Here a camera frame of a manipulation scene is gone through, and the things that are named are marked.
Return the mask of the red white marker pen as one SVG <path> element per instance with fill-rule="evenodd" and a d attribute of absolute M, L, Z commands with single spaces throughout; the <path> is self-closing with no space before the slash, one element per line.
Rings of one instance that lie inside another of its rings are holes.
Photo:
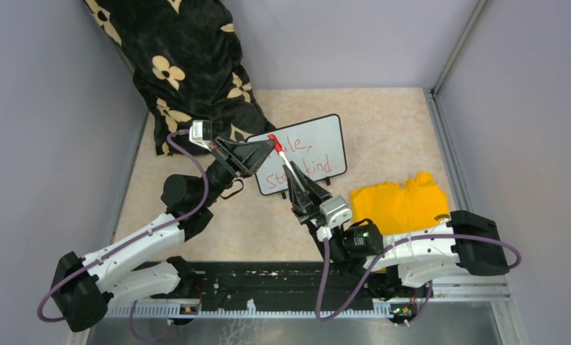
<path fill-rule="evenodd" d="M 286 167 L 288 168 L 288 170 L 292 173 L 292 175 L 296 175 L 292 164 L 290 163 L 290 161 L 288 160 L 288 158 L 286 157 L 286 154 L 283 151 L 282 145 L 277 142 L 275 144 L 275 151 L 278 153 L 278 155 L 280 156 L 280 158 L 282 159 L 282 161 L 284 161 Z"/>

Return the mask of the white whiteboard black frame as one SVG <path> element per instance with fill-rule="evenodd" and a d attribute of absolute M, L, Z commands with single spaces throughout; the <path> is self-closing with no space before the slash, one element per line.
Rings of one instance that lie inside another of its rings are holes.
<path fill-rule="evenodd" d="M 270 135 L 279 141 L 285 156 L 314 181 L 330 179 L 347 171 L 342 122 L 337 114 L 285 126 L 252 136 L 247 141 L 263 141 Z M 256 172 L 261 195 L 270 196 L 287 190 L 283 164 L 283 159 L 273 151 Z"/>

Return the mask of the red marker cap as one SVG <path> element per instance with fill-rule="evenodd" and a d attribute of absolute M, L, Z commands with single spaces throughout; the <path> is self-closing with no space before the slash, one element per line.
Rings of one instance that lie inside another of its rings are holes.
<path fill-rule="evenodd" d="M 278 140 L 278 138 L 274 135 L 274 134 L 269 134 L 268 135 L 268 139 L 271 140 L 274 144 L 274 150 L 277 153 L 281 153 L 283 151 L 282 145 L 280 143 L 280 141 Z"/>

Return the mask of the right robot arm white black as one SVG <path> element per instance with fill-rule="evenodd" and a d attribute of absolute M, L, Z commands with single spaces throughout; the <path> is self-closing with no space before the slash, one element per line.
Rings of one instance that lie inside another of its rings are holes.
<path fill-rule="evenodd" d="M 443 221 L 419 231 L 383 235 L 378 223 L 353 221 L 353 211 L 341 195 L 306 176 L 294 162 L 283 165 L 288 199 L 298 222 L 306 226 L 324 259 L 320 284 L 325 287 L 332 268 L 360 276 L 363 285 L 372 272 L 389 272 L 385 286 L 394 296 L 411 288 L 460 272 L 480 277 L 501 276 L 521 262 L 514 249 L 499 238 L 496 225 L 469 211 L 453 211 Z"/>

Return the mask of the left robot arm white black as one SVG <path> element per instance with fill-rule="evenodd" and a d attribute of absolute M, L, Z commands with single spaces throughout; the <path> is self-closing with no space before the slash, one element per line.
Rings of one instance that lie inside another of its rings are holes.
<path fill-rule="evenodd" d="M 213 217 L 210 207 L 237 178 L 254 175 L 275 142 L 209 142 L 214 161 L 200 176 L 170 175 L 161 199 L 166 211 L 108 247 L 62 256 L 50 296 L 73 332 L 96 325 L 109 309 L 143 298 L 200 298 L 201 281 L 180 256 L 151 258 L 200 234 Z"/>

